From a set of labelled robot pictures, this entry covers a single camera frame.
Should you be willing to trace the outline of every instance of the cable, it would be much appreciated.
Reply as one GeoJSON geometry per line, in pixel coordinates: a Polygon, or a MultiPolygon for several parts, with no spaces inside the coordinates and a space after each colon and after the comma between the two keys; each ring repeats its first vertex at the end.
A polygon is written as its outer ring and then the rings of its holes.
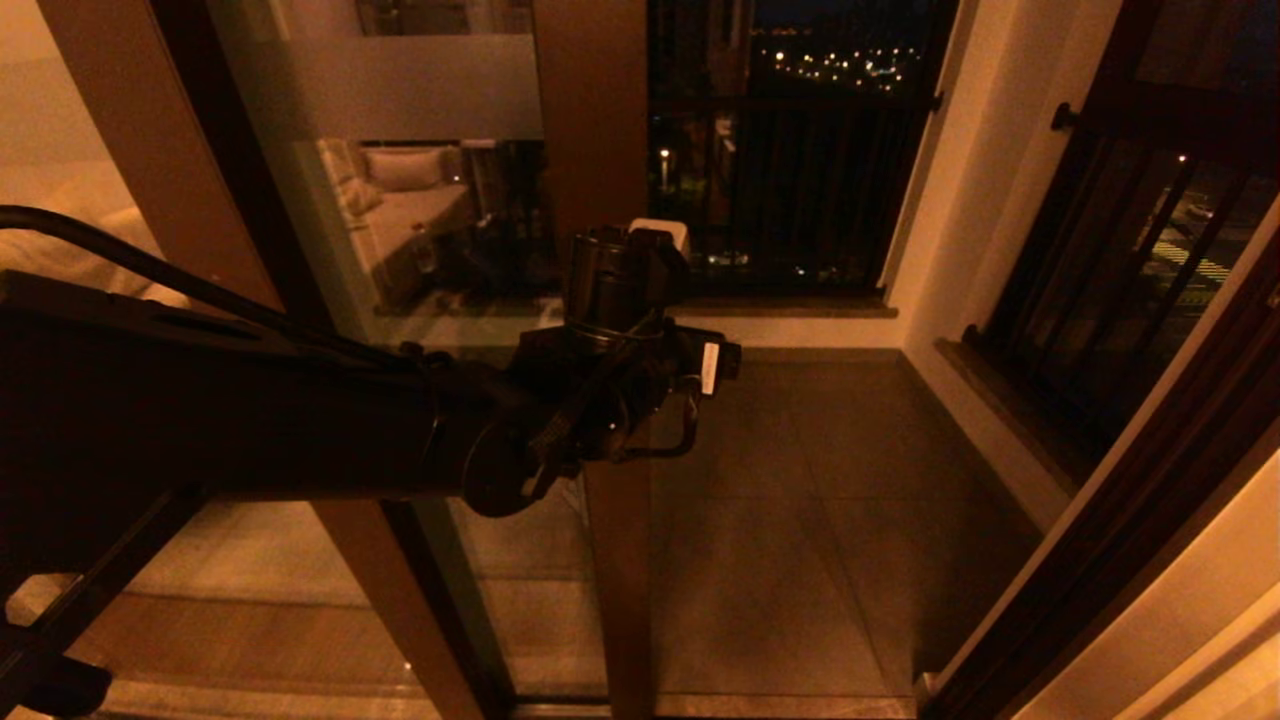
{"type": "Polygon", "coordinates": [[[0,229],[36,231],[56,237],[193,300],[308,345],[325,347],[379,366],[399,366],[407,361],[404,357],[367,345],[302,325],[265,305],[259,305],[242,295],[143,252],[108,232],[59,213],[23,205],[0,205],[0,229]]]}

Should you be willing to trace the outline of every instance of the wooden frame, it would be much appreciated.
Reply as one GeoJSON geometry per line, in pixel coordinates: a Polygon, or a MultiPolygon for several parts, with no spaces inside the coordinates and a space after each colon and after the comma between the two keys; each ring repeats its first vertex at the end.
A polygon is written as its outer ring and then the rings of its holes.
{"type": "MultiPolygon", "coordinates": [[[[643,217],[648,155],[643,0],[535,0],[548,177],[562,265],[573,232],[643,217]]],[[[643,437],[646,432],[637,433],[643,437]]],[[[649,462],[586,470],[613,717],[653,716],[649,462]]]]}
{"type": "MultiPolygon", "coordinates": [[[[204,4],[41,0],[40,5],[104,143],[168,259],[332,329],[283,204],[264,193],[274,184],[247,129],[243,106],[233,108],[242,114],[238,122],[234,111],[221,118],[225,127],[219,133],[207,135],[202,127],[198,110],[207,109],[202,102],[209,96],[193,100],[186,82],[197,72],[191,65],[205,61],[200,51],[216,45],[191,45],[177,56],[170,53],[182,44],[166,42],[165,33],[177,32],[175,23],[198,23],[201,15],[207,20],[204,4]],[[164,10],[156,13],[157,6],[164,10]],[[247,155],[232,150],[246,146],[247,155]],[[228,156],[237,158],[234,167],[227,165],[228,156]],[[246,196],[257,200],[246,205],[246,196]]],[[[211,24],[198,29],[184,33],[183,44],[201,38],[216,44],[211,24]]],[[[225,63],[198,70],[200,82],[207,83],[202,87],[234,92],[225,82],[229,76],[219,81],[219,69],[227,72],[225,63]]],[[[383,503],[314,506],[440,714],[451,720],[504,716],[506,708],[477,685],[467,650],[451,644],[456,633],[449,633],[449,620],[430,602],[431,588],[424,587],[411,552],[412,544],[425,539],[411,537],[407,524],[393,524],[388,512],[393,515],[394,507],[383,503]]]]}

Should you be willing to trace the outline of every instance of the tile floor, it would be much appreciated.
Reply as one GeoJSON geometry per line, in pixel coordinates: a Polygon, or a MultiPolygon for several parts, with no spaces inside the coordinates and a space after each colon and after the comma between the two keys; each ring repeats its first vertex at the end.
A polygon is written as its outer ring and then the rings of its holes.
{"type": "MultiPolygon", "coordinates": [[[[692,454],[653,465],[659,707],[911,717],[914,676],[945,665],[1038,536],[900,356],[748,361],[704,402],[692,454]]],[[[654,425],[659,443],[678,432],[654,425]]],[[[605,692],[579,489],[500,521],[452,509],[525,696],[605,692]]],[[[88,644],[133,712],[155,683],[429,707],[335,556],[306,505],[211,509],[88,644]]]]}
{"type": "Polygon", "coordinates": [[[664,693],[909,696],[1038,542],[914,369],[879,354],[749,363],[653,498],[664,693]]]}

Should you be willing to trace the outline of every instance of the gray floor tile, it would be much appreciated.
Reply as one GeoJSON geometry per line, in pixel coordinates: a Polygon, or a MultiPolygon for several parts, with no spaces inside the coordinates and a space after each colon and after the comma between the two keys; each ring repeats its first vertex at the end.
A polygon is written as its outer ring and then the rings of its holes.
{"type": "Polygon", "coordinates": [[[884,694],[818,501],[655,493],[654,516],[660,692],[884,694]]]}
{"type": "MultiPolygon", "coordinates": [[[[780,374],[726,383],[700,407],[694,450],[653,464],[659,493],[703,497],[810,497],[814,493],[804,446],[780,374]]],[[[664,407],[654,421],[654,442],[680,437],[678,407],[664,407]]]]}
{"type": "Polygon", "coordinates": [[[984,496],[991,470],[904,363],[796,366],[788,407],[822,497],[984,496]]]}
{"type": "Polygon", "coordinates": [[[518,694],[608,696],[591,583],[486,579],[480,591],[518,694]]]}
{"type": "Polygon", "coordinates": [[[586,529],[572,488],[559,480],[541,502],[509,518],[483,518],[461,500],[449,512],[477,578],[585,579],[586,529]]]}
{"type": "Polygon", "coordinates": [[[937,671],[1030,556],[988,500],[824,500],[892,693],[937,671]]]}

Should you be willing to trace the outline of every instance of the wooden door frame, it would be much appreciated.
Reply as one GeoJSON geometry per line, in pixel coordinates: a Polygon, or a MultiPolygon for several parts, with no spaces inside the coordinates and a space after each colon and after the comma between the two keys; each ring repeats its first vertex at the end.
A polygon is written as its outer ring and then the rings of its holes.
{"type": "MultiPolygon", "coordinates": [[[[165,256],[332,331],[247,115],[223,118],[220,132],[209,132],[197,111],[200,101],[187,92],[183,70],[192,72],[196,49],[216,42],[212,27],[206,35],[193,33],[187,38],[192,46],[175,56],[156,4],[148,0],[38,1],[88,113],[165,256]]],[[[174,13],[204,12],[198,1],[159,5],[169,19],[174,13]]],[[[218,68],[204,72],[216,74],[218,68]]],[[[234,91],[216,78],[204,79],[215,91],[234,91]]],[[[312,503],[440,715],[449,720],[506,717],[507,708],[476,678],[467,648],[457,644],[456,619],[433,605],[439,593],[424,575],[424,553],[415,551],[426,541],[421,528],[415,533],[412,524],[394,521],[402,514],[398,505],[312,503]]]]}
{"type": "MultiPolygon", "coordinates": [[[[206,5],[201,0],[40,4],[165,255],[332,331],[333,318],[275,190],[206,5]]],[[[544,104],[544,123],[556,168],[548,184],[557,237],[643,215],[644,4],[536,3],[535,13],[540,46],[563,46],[539,56],[544,97],[556,99],[544,104]],[[616,32],[600,33],[584,23],[593,28],[603,23],[616,32]],[[593,82],[581,82],[584,69],[594,69],[593,82]]],[[[626,469],[596,465],[588,473],[612,710],[616,717],[635,720],[650,717],[654,706],[648,478],[646,462],[626,469]]],[[[517,702],[509,679],[485,675],[458,607],[443,591],[433,543],[419,523],[408,521],[412,510],[378,502],[312,506],[442,716],[507,716],[517,702]]]]}

